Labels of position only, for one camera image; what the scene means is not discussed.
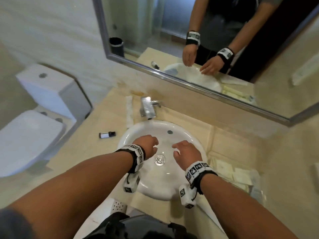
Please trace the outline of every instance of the toilet tank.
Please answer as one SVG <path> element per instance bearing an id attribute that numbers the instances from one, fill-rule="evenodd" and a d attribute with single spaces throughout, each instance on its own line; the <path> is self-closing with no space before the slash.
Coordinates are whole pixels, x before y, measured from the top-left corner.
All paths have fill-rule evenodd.
<path id="1" fill-rule="evenodd" d="M 75 80 L 56 70 L 33 64 L 16 77 L 36 103 L 52 112 L 84 120 L 92 109 Z"/>

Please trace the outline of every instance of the reflected hand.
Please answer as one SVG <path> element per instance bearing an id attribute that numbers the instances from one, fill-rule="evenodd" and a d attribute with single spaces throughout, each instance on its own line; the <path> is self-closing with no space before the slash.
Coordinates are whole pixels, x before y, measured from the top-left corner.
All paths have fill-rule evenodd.
<path id="1" fill-rule="evenodd" d="M 221 68 L 224 66 L 224 62 L 218 55 L 209 59 L 199 71 L 202 72 L 203 75 L 215 75 Z"/>
<path id="2" fill-rule="evenodd" d="M 172 145 L 172 148 L 177 148 L 180 152 L 174 151 L 173 156 L 177 164 L 182 170 L 186 170 L 192 163 L 202 161 L 202 155 L 200 151 L 194 146 L 194 144 L 184 140 Z"/>
<path id="3" fill-rule="evenodd" d="M 195 63 L 196 54 L 197 54 L 197 45 L 195 44 L 188 44 L 185 46 L 183 50 L 183 63 L 191 67 Z"/>
<path id="4" fill-rule="evenodd" d="M 146 153 L 146 158 L 144 160 L 153 157 L 154 154 L 157 152 L 157 148 L 155 145 L 158 145 L 159 142 L 156 137 L 152 137 L 151 135 L 141 136 L 134 140 L 133 144 L 141 146 Z"/>

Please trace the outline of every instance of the toilet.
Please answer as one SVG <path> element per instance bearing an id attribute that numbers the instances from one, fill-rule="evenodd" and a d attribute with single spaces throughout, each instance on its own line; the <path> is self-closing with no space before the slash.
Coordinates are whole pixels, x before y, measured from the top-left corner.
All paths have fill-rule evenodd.
<path id="1" fill-rule="evenodd" d="M 16 77 L 38 106 L 0 130 L 0 177 L 50 160 L 92 111 L 76 81 L 56 70 L 33 64 Z"/>

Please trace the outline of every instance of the mirror frame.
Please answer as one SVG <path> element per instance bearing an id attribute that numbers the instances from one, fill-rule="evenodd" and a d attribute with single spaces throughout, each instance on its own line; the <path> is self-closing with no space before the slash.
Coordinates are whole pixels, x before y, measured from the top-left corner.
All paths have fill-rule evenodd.
<path id="1" fill-rule="evenodd" d="M 269 112 L 269 111 L 266 111 L 264 109 L 255 107 L 253 105 L 247 104 L 245 102 L 236 100 L 230 96 L 226 96 L 226 95 L 221 94 L 219 92 L 207 89 L 207 88 L 199 86 L 197 84 L 193 84 L 193 83 L 190 83 L 188 81 L 182 80 L 180 78 L 168 75 L 168 74 L 161 72 L 159 70 L 152 69 L 150 67 L 139 64 L 137 62 L 134 62 L 134 61 L 128 60 L 126 58 L 117 56 L 111 52 L 111 48 L 109 45 L 109 41 L 108 41 L 109 35 L 108 35 L 107 27 L 106 27 L 106 21 L 105 21 L 105 16 L 104 16 L 102 0 L 92 0 L 92 1 L 93 1 L 95 14 L 97 17 L 97 21 L 98 21 L 98 25 L 99 25 L 99 29 L 100 29 L 100 33 L 101 33 L 101 39 L 102 39 L 102 43 L 103 43 L 103 47 L 104 47 L 104 52 L 105 52 L 106 58 L 108 60 L 112 60 L 114 62 L 123 64 L 123 65 L 128 66 L 130 68 L 133 68 L 135 70 L 149 74 L 151 76 L 155 76 L 159 79 L 162 79 L 162 80 L 168 81 L 170 83 L 179 85 L 181 87 L 187 88 L 189 90 L 198 92 L 202 95 L 211 97 L 211 98 L 219 100 L 223 103 L 235 106 L 235 107 L 240 108 L 242 110 L 245 110 L 247 112 L 250 112 L 250 113 L 259 115 L 261 117 L 264 117 L 266 119 L 283 124 L 287 127 L 292 127 L 292 126 L 294 126 L 298 123 L 301 123 L 304 120 L 307 120 L 310 117 L 319 113 L 319 102 L 318 102 L 318 103 L 306 108 L 302 112 L 300 112 L 300 113 L 298 113 L 290 118 L 286 118 L 286 117 L 283 117 L 283 116 L 278 115 L 276 113 Z"/>

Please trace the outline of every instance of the black trash can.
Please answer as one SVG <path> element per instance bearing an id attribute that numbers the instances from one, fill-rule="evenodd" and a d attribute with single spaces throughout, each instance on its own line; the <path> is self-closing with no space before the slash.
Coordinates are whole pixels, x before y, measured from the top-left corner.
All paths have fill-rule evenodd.
<path id="1" fill-rule="evenodd" d="M 124 58 L 124 42 L 118 37 L 112 37 L 109 39 L 111 51 L 113 54 Z"/>

